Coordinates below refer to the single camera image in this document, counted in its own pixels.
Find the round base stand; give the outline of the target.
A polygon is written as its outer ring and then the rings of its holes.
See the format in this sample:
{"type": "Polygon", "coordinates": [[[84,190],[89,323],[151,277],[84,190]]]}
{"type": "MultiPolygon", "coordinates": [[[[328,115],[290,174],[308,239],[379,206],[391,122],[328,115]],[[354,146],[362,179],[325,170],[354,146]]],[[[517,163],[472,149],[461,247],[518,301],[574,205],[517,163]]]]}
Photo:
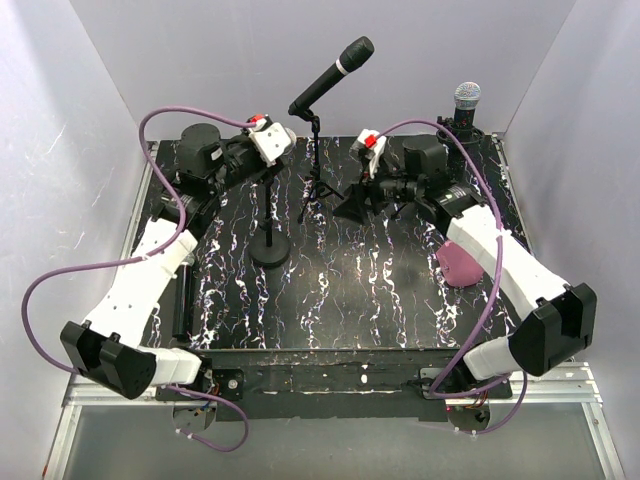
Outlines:
{"type": "Polygon", "coordinates": [[[265,269],[281,266],[290,255],[289,237],[273,227],[273,210],[271,204],[274,176],[268,174],[264,185],[264,219],[259,225],[262,234],[256,233],[248,244],[248,253],[254,264],[265,269]]]}

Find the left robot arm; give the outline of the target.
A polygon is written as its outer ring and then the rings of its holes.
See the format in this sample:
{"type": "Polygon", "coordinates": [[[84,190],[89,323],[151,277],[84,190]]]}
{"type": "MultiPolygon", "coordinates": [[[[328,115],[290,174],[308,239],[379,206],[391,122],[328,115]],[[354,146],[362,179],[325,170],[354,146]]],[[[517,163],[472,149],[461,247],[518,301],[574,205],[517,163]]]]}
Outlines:
{"type": "Polygon", "coordinates": [[[170,281],[185,279],[221,196],[278,173],[295,141],[292,130],[267,119],[228,140],[207,123],[182,132],[170,180],[179,197],[165,192],[148,219],[134,251],[142,261],[120,267],[85,320],[69,321],[61,331],[64,350],[81,376],[127,399],[166,384],[178,384],[193,400],[211,392],[213,377],[198,355],[142,346],[145,325],[170,281]]]}

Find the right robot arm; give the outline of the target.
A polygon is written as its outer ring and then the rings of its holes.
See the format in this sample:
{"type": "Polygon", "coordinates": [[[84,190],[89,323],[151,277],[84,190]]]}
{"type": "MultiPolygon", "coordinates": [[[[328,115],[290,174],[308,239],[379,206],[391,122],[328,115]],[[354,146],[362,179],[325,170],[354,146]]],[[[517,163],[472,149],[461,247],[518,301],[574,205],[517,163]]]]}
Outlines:
{"type": "Polygon", "coordinates": [[[541,264],[506,230],[494,201],[457,182],[448,169],[449,151],[433,137],[408,138],[404,164],[386,159],[387,139],[365,129],[352,148],[363,170],[351,183],[336,217],[365,224],[391,203],[413,204],[445,237],[442,267],[448,283],[469,283],[478,269],[493,281],[486,318],[504,294],[521,323],[510,334],[477,343],[474,328],[440,378],[475,397],[489,380],[520,370],[541,377],[592,344],[597,296],[585,283],[569,284],[541,264]]]}

